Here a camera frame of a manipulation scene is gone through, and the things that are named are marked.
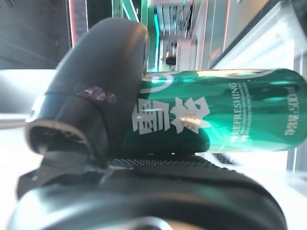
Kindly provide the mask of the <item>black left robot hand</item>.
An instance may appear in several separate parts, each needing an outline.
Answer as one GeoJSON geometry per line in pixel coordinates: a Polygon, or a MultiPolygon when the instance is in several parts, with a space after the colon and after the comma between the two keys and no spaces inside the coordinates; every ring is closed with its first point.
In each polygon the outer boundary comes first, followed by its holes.
{"type": "Polygon", "coordinates": [[[9,230],[285,230],[259,183],[198,156],[212,139],[195,82],[145,75],[148,32],[105,19],[58,65],[26,120],[43,155],[9,230]]]}

